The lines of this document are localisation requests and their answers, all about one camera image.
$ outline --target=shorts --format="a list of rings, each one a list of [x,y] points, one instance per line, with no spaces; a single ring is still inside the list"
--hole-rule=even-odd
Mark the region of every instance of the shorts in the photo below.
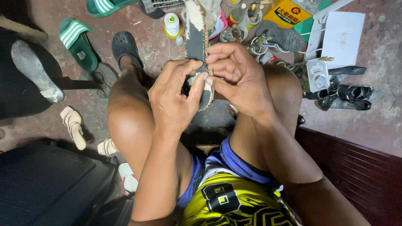
[[[177,199],[176,206],[184,208],[198,187],[206,179],[219,172],[253,181],[266,189],[276,190],[280,186],[280,183],[271,173],[257,169],[237,156],[230,148],[229,137],[230,135],[222,141],[219,148],[211,151],[206,159],[191,154],[193,171],[190,183],[184,194]]]

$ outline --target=finger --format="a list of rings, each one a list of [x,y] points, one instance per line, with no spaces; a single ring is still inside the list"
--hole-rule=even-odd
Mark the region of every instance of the finger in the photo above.
[[[218,77],[210,76],[205,81],[229,101],[232,101],[237,93],[237,86],[231,85]]]
[[[224,78],[230,82],[238,82],[240,80],[239,76],[236,76],[234,73],[229,73],[227,71],[214,71],[213,75],[219,78]]]
[[[170,76],[172,75],[172,72],[174,68],[177,65],[184,64],[188,60],[168,60],[166,63],[163,65],[162,72],[158,76],[158,78],[155,81],[155,84],[162,84],[165,85],[167,81],[169,80]]]
[[[202,92],[204,91],[205,80],[209,76],[208,72],[201,72],[194,80],[193,85],[189,91],[189,97],[187,100],[193,102],[196,106],[199,106]]]
[[[203,62],[199,60],[187,60],[183,64],[175,66],[172,75],[166,83],[169,90],[180,93],[187,75],[194,74],[202,64]]]
[[[225,59],[225,58],[227,58],[228,56],[230,56],[230,54],[223,54],[223,53],[219,53],[219,54],[209,54],[205,62],[206,62],[207,64],[211,64],[211,63],[216,62],[216,61],[219,60],[219,59]]]
[[[206,60],[207,64],[213,63],[216,60],[218,60],[217,56],[222,57],[219,59],[223,59],[230,55],[233,55],[234,59],[241,64],[246,63],[250,59],[253,60],[253,58],[247,52],[247,50],[241,44],[235,42],[230,43],[219,42],[215,45],[210,46],[207,49],[207,51],[210,54]]]
[[[218,60],[214,63],[208,64],[208,70],[213,71],[227,71],[233,73],[236,69],[237,63],[229,58]]]

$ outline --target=green slide sandal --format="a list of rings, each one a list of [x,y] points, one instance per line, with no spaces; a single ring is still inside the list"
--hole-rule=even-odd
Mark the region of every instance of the green slide sandal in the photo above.
[[[85,31],[93,32],[83,22],[66,18],[60,23],[59,37],[78,64],[92,72],[98,67],[98,59]]]
[[[138,0],[86,0],[86,11],[92,17],[108,16]]]

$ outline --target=yellow tin can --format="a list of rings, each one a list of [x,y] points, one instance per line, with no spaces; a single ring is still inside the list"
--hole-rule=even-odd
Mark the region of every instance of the yellow tin can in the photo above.
[[[280,28],[292,28],[317,12],[321,0],[275,0],[263,20],[275,22]]]

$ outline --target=hand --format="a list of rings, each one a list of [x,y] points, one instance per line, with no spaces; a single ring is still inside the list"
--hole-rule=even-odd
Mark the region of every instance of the hand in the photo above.
[[[180,137],[198,110],[208,72],[199,74],[189,96],[181,94],[187,75],[202,66],[201,61],[167,61],[158,79],[148,92],[155,118],[156,131]]]
[[[207,65],[213,70],[206,82],[241,113],[257,120],[274,116],[265,74],[260,64],[237,43],[217,43],[207,49]]]

